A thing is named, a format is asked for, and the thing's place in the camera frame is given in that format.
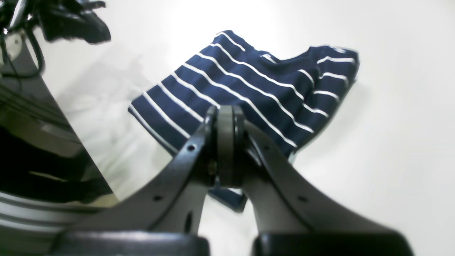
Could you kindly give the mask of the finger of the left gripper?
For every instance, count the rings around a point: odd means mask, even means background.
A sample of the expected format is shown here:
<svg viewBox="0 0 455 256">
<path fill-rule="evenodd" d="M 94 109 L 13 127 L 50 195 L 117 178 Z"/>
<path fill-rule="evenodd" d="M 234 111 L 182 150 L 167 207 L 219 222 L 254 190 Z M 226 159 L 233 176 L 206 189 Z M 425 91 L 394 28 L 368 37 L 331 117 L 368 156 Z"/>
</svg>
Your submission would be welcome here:
<svg viewBox="0 0 455 256">
<path fill-rule="evenodd" d="M 105 8 L 102 0 L 40 0 L 39 26 L 44 39 L 82 39 L 89 44 L 109 42 L 109 28 L 94 12 Z"/>
</svg>

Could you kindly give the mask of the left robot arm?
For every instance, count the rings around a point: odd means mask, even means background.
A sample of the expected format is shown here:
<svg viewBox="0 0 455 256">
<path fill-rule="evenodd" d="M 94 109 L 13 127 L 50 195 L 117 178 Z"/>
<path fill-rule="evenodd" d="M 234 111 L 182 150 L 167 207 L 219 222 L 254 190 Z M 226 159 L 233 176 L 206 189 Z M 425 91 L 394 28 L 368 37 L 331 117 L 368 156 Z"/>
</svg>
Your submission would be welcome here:
<svg viewBox="0 0 455 256">
<path fill-rule="evenodd" d="M 3 78 L 31 79 L 40 75 L 46 66 L 42 50 L 33 29 L 40 27 L 44 39 L 82 39 L 96 45 L 109 42 L 109 28 L 95 13 L 106 7 L 102 0 L 2 0 L 1 1 L 1 59 L 12 63 L 7 54 L 6 36 L 24 31 L 37 60 L 36 71 L 28 74 L 2 73 Z"/>
</svg>

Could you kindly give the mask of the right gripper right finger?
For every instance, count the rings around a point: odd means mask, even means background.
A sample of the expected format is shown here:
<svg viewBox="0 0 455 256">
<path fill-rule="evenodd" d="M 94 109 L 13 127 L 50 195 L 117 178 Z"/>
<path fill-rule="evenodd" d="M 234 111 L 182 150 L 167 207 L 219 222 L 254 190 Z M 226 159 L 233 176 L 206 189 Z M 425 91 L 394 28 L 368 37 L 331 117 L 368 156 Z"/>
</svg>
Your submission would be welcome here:
<svg viewBox="0 0 455 256">
<path fill-rule="evenodd" d="M 234 183 L 252 202 L 253 256 L 412 256 L 398 231 L 362 217 L 305 180 L 265 133 L 233 107 Z"/>
</svg>

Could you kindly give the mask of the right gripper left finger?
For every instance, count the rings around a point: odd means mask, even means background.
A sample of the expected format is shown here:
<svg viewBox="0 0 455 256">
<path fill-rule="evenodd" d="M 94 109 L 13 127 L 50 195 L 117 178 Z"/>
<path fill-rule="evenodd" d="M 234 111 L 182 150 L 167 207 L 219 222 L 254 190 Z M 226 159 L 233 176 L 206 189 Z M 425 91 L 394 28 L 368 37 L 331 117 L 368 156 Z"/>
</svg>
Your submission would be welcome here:
<svg viewBox="0 0 455 256">
<path fill-rule="evenodd" d="M 197 233 L 218 174 L 218 135 L 224 128 L 232 152 L 233 109 L 211 107 L 164 170 L 130 198 L 60 233 L 50 255 L 209 256 L 208 240 Z"/>
</svg>

